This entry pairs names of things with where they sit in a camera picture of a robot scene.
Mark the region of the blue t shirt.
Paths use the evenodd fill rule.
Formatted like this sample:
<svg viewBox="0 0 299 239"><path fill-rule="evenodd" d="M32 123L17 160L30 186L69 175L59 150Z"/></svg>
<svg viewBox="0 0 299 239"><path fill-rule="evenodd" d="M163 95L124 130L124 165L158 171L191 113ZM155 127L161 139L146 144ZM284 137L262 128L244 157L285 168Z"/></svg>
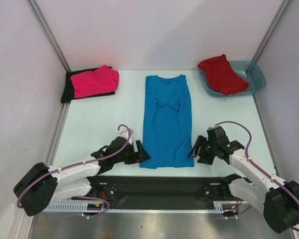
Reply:
<svg viewBox="0 0 299 239"><path fill-rule="evenodd" d="M147 76L143 147L150 159L141 168L193 167L192 105L185 75Z"/></svg>

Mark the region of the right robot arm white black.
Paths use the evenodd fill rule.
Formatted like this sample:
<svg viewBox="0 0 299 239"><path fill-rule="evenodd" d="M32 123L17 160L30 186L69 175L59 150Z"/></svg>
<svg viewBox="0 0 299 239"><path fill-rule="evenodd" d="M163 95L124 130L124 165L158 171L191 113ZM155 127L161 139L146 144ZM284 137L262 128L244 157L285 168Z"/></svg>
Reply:
<svg viewBox="0 0 299 239"><path fill-rule="evenodd" d="M207 137L198 136L191 156L198 162L211 165L215 158L224 160L239 172L220 181L220 195L247 202L262 213L268 226L276 233L288 229L299 232L299 184L270 173L248 154L248 146L230 141L225 130L217 124L207 130Z"/></svg>

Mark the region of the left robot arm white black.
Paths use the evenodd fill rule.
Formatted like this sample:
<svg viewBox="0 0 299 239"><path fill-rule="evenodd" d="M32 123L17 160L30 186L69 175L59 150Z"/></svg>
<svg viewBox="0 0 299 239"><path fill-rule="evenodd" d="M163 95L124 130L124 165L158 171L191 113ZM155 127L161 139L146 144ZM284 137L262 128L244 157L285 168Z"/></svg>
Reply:
<svg viewBox="0 0 299 239"><path fill-rule="evenodd" d="M65 199L100 200L105 204L106 195L97 175L110 171L117 163L130 165L150 158L140 140L130 142L118 136L109 145L76 163L63 166L37 163L15 185L16 205L28 216L35 216L51 203Z"/></svg>

